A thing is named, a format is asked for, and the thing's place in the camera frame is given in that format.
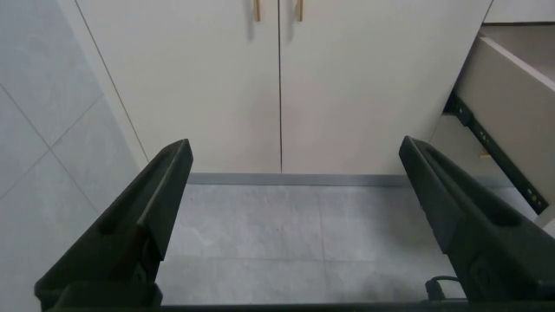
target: gray tiled wall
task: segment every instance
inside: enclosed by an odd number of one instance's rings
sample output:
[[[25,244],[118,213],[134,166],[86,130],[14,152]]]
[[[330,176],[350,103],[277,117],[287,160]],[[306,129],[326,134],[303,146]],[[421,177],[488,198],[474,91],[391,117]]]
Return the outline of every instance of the gray tiled wall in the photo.
[[[56,0],[0,2],[0,311],[139,172]]]

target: cabinet door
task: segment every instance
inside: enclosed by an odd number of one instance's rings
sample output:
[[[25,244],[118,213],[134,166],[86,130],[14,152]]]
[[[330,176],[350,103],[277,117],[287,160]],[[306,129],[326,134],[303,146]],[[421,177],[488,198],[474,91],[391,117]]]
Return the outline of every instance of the cabinet door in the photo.
[[[280,1],[283,171],[404,173],[430,140],[489,0]]]
[[[280,172],[278,1],[78,4],[149,159],[188,138],[194,172]]]

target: open drawer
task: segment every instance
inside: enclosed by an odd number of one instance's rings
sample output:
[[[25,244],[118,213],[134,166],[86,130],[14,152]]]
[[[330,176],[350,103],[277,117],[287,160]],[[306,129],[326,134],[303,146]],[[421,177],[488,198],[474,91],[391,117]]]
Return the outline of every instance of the open drawer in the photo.
[[[495,160],[454,115],[440,117],[430,144],[482,184],[487,184],[489,179],[496,182],[494,185],[498,185],[500,179],[506,180]]]
[[[483,140],[533,185],[519,187],[523,196],[545,211],[555,203],[555,25],[487,26],[480,34],[454,93],[487,133]]]

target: baseboard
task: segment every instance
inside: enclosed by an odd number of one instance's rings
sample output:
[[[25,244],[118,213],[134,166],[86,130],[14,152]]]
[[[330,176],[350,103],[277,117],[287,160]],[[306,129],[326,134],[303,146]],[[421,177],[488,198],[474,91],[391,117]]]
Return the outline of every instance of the baseboard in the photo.
[[[485,187],[513,186],[508,179],[476,177]],[[286,173],[191,173],[193,185],[333,185],[410,186],[406,175],[344,175]]]

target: cable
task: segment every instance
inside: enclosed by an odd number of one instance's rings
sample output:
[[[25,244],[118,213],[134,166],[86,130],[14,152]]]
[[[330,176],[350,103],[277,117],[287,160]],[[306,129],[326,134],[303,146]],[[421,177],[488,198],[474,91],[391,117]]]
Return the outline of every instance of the cable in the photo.
[[[454,281],[459,283],[459,279],[452,276],[436,276],[432,278],[425,284],[429,301],[441,301],[446,299],[439,281]]]

